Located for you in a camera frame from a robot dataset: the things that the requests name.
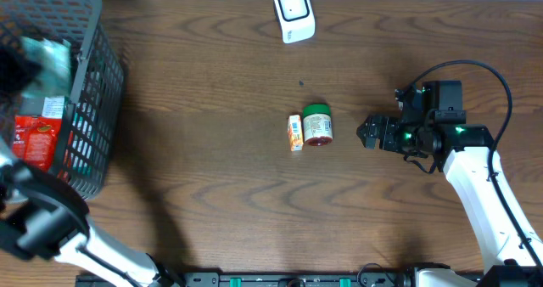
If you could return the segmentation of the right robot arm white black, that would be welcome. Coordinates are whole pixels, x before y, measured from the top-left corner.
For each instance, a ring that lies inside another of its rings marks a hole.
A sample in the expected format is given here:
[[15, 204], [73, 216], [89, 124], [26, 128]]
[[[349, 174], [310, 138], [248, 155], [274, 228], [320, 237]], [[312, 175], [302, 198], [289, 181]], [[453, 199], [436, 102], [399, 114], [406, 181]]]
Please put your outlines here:
[[540, 286], [542, 240], [530, 225], [483, 125], [403, 123], [369, 116], [356, 130], [368, 149], [403, 155], [405, 161], [433, 157], [433, 170], [456, 191], [484, 262], [479, 286]]

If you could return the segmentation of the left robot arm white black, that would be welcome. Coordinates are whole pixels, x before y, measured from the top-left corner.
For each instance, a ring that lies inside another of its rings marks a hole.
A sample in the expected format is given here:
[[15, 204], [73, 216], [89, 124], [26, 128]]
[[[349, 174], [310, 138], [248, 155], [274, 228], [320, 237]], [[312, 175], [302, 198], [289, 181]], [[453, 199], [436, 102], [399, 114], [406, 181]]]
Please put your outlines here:
[[1, 250], [78, 266], [114, 286], [184, 286], [152, 256], [97, 227], [67, 183], [17, 158], [1, 142]]

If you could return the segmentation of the green lid jar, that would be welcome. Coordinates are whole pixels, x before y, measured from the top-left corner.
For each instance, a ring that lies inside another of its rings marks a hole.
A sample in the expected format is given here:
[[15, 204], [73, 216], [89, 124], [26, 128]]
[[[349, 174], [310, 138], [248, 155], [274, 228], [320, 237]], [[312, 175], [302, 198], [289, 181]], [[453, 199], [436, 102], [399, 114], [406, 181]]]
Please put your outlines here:
[[310, 104], [304, 107], [302, 123], [306, 144], [323, 146], [333, 141], [332, 116], [327, 104]]

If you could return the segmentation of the green white wipes pack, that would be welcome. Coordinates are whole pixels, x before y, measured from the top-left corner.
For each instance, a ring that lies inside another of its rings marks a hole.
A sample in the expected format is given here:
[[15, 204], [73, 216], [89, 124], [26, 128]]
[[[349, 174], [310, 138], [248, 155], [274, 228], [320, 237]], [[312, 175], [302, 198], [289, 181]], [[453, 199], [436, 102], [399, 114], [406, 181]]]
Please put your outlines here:
[[25, 59], [37, 64], [39, 71], [22, 92], [20, 115], [40, 115], [46, 98], [66, 99], [73, 86], [71, 43], [21, 37]]

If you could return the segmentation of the small orange box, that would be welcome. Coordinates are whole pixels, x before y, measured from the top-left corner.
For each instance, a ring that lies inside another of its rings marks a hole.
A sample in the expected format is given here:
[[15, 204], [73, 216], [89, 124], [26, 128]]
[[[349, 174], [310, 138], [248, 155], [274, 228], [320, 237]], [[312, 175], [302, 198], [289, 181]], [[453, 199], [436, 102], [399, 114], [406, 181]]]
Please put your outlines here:
[[304, 146], [302, 120], [300, 115], [288, 117], [288, 141], [291, 151], [301, 151]]

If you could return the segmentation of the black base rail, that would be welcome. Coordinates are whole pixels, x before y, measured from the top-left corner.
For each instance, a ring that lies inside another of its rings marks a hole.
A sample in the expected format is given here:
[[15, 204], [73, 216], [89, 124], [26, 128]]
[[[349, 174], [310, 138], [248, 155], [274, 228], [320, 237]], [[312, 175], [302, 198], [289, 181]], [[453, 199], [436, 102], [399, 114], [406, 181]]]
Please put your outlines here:
[[360, 273], [246, 274], [182, 273], [175, 286], [186, 287], [359, 287], [359, 286], [541, 286], [542, 269], [494, 266], [486, 274], [455, 273], [449, 268], [412, 267], [393, 273], [364, 268]]

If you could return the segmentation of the grey plastic shopping basket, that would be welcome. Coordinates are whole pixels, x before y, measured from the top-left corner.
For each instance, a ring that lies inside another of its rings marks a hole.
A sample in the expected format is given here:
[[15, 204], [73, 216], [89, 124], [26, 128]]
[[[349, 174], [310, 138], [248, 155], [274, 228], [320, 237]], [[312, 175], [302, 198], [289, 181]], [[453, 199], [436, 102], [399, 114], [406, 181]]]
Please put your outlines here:
[[72, 87], [49, 171], [85, 199], [104, 186], [125, 90], [102, 8], [102, 0], [1, 0], [3, 45], [18, 49], [21, 37], [70, 43]]

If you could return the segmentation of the red snack bag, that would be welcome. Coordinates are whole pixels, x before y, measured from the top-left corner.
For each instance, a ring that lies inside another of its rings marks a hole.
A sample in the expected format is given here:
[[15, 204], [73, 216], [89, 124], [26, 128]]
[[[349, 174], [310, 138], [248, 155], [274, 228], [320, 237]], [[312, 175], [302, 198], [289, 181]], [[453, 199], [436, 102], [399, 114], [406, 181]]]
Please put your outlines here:
[[26, 163], [47, 172], [53, 164], [61, 124], [61, 119], [17, 115], [13, 153]]

